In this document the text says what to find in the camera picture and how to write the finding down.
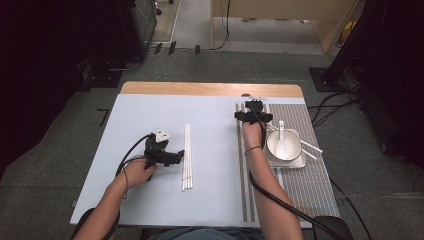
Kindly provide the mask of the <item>person's right hand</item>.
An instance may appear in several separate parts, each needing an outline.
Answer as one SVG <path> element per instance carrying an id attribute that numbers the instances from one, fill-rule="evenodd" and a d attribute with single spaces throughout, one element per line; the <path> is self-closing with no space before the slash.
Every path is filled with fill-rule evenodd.
<path id="1" fill-rule="evenodd" d="M 244 123 L 242 125 L 242 135 L 246 150 L 262 145 L 262 128 L 259 123 Z"/>

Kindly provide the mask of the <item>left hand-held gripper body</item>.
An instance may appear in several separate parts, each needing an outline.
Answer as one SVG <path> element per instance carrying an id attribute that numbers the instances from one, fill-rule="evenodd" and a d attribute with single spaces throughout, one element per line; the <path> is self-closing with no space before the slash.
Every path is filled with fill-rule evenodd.
<path id="1" fill-rule="evenodd" d="M 145 168 L 150 168 L 157 163 L 163 164 L 165 167 L 170 166 L 169 159 L 166 158 L 165 148 L 169 143 L 170 135 L 164 132 L 163 130 L 157 128 L 156 132 L 151 134 L 147 140 L 153 142 L 154 153 L 151 158 L 146 158 Z"/>

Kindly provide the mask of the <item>dark cabinet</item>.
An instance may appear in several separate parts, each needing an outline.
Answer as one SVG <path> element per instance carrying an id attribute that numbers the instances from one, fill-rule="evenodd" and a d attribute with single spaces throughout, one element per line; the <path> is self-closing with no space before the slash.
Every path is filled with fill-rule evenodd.
<path id="1" fill-rule="evenodd" d="M 133 3 L 131 15 L 137 34 L 137 42 L 140 45 L 140 59 L 144 59 L 157 25 L 155 3 L 154 0 L 131 1 Z"/>

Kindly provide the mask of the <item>yellow object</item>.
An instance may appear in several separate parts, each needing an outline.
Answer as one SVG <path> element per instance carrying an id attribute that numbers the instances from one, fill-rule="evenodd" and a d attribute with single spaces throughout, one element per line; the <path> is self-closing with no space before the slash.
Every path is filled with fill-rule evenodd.
<path id="1" fill-rule="evenodd" d="M 349 21 L 345 25 L 345 27 L 343 28 L 343 30 L 342 30 L 342 32 L 339 36 L 339 39 L 338 39 L 338 44 L 340 46 L 342 46 L 346 42 L 347 38 L 349 37 L 349 35 L 353 31 L 353 28 L 355 27 L 355 25 L 356 25 L 355 21 Z"/>

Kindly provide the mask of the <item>black left wrist band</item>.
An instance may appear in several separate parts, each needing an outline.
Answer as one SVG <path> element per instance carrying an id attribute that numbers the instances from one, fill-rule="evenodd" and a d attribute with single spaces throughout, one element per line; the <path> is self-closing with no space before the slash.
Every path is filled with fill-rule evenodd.
<path id="1" fill-rule="evenodd" d="M 127 175 L 127 173 L 126 173 L 126 170 L 125 169 L 123 169 L 123 174 L 124 174 L 124 177 L 125 177 L 125 193 L 124 193 L 124 196 L 123 196 L 123 199 L 126 199 L 127 198 L 127 193 L 128 193 L 128 189 L 129 189 L 129 185 L 128 185 L 128 175 Z"/>

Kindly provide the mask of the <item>row of white chopsticks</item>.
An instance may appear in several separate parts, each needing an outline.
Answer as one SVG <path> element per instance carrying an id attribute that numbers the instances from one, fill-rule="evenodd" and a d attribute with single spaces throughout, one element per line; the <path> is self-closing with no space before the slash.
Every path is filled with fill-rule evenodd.
<path id="1" fill-rule="evenodd" d="M 193 188 L 193 176 L 192 176 L 192 150 L 191 150 L 191 125 L 185 126 L 184 132 L 184 167 L 183 167 L 183 179 L 182 179 L 182 190 L 189 190 Z"/>

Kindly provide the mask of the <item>square white plate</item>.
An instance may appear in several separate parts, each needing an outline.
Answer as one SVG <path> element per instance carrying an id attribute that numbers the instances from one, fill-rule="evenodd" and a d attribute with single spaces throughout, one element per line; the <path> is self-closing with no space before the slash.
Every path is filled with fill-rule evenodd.
<path id="1" fill-rule="evenodd" d="M 295 159 L 293 161 L 278 162 L 275 159 L 272 159 L 269 152 L 266 150 L 266 142 L 265 142 L 265 154 L 266 154 L 266 158 L 268 160 L 268 163 L 270 164 L 271 167 L 302 168 L 306 164 L 306 160 L 304 159 L 304 153 L 303 152 L 301 153 L 301 155 L 297 159 Z"/>

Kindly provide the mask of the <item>black angled floor tape mark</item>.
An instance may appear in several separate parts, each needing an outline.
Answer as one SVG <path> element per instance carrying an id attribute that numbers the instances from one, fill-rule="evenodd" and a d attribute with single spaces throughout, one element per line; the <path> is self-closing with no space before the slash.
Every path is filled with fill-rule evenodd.
<path id="1" fill-rule="evenodd" d="M 100 124 L 99 124 L 99 126 L 100 126 L 100 127 L 102 127 L 102 126 L 104 126 L 105 122 L 106 122 L 106 121 L 107 121 L 107 119 L 108 119 L 108 115 L 109 115 L 110 109 L 106 109 L 106 108 L 97 108 L 96 110 L 97 110 L 98 112 L 102 112 L 102 113 L 103 113 L 102 120 L 101 120 L 101 122 L 100 122 Z"/>

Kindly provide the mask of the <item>white ceramic spoon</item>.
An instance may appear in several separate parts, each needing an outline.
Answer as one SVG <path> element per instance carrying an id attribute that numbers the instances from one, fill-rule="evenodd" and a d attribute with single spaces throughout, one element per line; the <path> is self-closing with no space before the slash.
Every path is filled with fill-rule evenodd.
<path id="1" fill-rule="evenodd" d="M 282 160 L 286 160 L 288 157 L 285 145 L 285 124 L 283 120 L 279 121 L 279 140 L 276 145 L 276 156 Z"/>

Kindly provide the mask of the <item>white bowl with dark rim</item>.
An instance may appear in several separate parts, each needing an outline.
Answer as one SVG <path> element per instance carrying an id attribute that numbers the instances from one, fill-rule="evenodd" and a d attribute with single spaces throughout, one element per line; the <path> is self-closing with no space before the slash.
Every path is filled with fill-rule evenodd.
<path id="1" fill-rule="evenodd" d="M 302 146 L 298 133 L 291 129 L 285 129 L 285 145 L 288 153 L 286 160 L 279 159 L 276 156 L 276 145 L 279 140 L 279 132 L 271 132 L 266 139 L 266 150 L 269 152 L 272 159 L 278 162 L 293 161 L 297 159 L 302 153 Z"/>

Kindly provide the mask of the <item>grey striped placemat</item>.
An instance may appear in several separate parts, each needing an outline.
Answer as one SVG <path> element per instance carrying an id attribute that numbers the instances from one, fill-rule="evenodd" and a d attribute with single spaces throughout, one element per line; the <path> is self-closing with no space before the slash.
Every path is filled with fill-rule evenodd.
<path id="1" fill-rule="evenodd" d="M 269 124 L 277 127 L 278 121 L 283 120 L 286 129 L 297 131 L 302 140 L 318 147 L 305 104 L 265 103 L 264 111 L 273 115 L 273 120 Z M 314 160 L 304 154 L 306 164 L 302 168 L 271 167 L 271 170 L 288 193 L 295 208 L 311 217 L 321 215 L 339 217 L 322 154 L 306 145 L 303 149 L 318 159 Z"/>

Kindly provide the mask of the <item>person's left hand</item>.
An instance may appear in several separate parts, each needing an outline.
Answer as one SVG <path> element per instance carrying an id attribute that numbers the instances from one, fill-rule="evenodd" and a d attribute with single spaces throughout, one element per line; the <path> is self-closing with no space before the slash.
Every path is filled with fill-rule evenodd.
<path id="1" fill-rule="evenodd" d="M 130 161 L 126 167 L 126 173 L 128 175 L 128 185 L 129 189 L 135 188 L 144 184 L 149 177 L 153 175 L 153 173 L 157 170 L 157 166 L 153 165 L 150 168 L 145 168 L 146 159 L 139 158 Z M 123 172 L 119 173 L 118 176 L 114 179 L 114 182 L 125 191 L 125 177 Z"/>

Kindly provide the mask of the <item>person's grey-blue clothing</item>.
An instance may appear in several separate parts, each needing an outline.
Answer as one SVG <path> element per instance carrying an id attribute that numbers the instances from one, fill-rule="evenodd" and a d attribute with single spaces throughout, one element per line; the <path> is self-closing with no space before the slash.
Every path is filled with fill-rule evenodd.
<path id="1" fill-rule="evenodd" d="M 239 227 L 183 227 L 171 230 L 151 230 L 140 240 L 265 240 L 254 230 Z"/>

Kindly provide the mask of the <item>black wrist band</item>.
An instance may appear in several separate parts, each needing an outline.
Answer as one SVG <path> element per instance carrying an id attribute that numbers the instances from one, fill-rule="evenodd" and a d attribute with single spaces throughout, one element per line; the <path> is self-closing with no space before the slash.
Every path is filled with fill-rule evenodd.
<path id="1" fill-rule="evenodd" d="M 126 199 L 127 198 L 127 193 L 128 193 L 128 189 L 129 189 L 129 185 L 128 185 L 128 175 L 127 175 L 127 173 L 126 173 L 126 170 L 125 169 L 123 169 L 123 174 L 124 174 L 124 177 L 125 177 L 125 193 L 124 193 L 124 196 L 123 196 L 123 199 Z"/>
<path id="2" fill-rule="evenodd" d="M 254 146 L 254 147 L 250 147 L 249 149 L 247 149 L 247 150 L 244 152 L 244 155 L 247 157 L 247 155 L 248 155 L 251 151 L 253 151 L 253 150 L 255 150 L 255 149 L 260 149 L 260 150 L 262 151 L 263 147 L 262 147 L 261 145 Z"/>

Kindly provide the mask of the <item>black floor stand base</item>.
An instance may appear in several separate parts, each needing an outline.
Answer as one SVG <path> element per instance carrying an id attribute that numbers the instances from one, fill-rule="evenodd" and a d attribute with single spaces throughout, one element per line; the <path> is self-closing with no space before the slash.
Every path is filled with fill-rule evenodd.
<path id="1" fill-rule="evenodd" d="M 92 88 L 117 88 L 122 71 L 112 71 L 105 63 L 86 61 L 82 74 L 84 81 L 79 90 L 88 92 Z"/>

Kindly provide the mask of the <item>black curtain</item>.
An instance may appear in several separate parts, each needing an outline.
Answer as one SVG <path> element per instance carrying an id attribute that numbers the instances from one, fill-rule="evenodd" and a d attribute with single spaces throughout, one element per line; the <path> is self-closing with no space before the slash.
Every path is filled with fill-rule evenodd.
<path id="1" fill-rule="evenodd" d="M 81 87 L 84 61 L 129 62 L 131 0 L 0 0 L 0 179 Z"/>
<path id="2" fill-rule="evenodd" d="M 385 151 L 424 169 L 424 0 L 366 0 L 325 77 L 346 69 Z"/>

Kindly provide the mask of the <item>black right wrist band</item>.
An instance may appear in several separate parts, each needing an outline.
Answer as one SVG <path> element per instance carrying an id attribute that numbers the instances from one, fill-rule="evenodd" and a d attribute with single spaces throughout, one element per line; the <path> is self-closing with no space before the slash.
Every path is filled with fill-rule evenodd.
<path id="1" fill-rule="evenodd" d="M 262 151 L 263 147 L 262 147 L 261 145 L 254 146 L 254 147 L 250 147 L 249 149 L 247 149 L 247 150 L 244 152 L 244 155 L 247 157 L 247 155 L 248 155 L 251 151 L 253 151 L 253 150 L 255 150 L 255 149 L 260 149 L 260 150 Z"/>

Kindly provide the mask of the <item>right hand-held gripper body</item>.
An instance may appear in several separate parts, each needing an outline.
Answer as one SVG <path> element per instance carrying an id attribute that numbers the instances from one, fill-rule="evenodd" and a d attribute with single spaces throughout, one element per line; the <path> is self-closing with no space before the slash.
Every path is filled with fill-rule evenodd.
<path id="1" fill-rule="evenodd" d="M 245 121 L 250 124 L 266 123 L 268 118 L 263 112 L 263 102 L 261 98 L 249 96 L 249 101 L 245 102 Z"/>

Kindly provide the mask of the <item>light wooden furniture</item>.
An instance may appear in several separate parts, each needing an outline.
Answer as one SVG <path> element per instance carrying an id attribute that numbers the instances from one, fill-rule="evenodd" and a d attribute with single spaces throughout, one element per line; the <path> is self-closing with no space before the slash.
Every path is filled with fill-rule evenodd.
<path id="1" fill-rule="evenodd" d="M 324 53 L 332 51 L 349 21 L 358 20 L 367 0 L 210 0 L 210 46 L 214 46 L 214 19 L 310 20 Z"/>

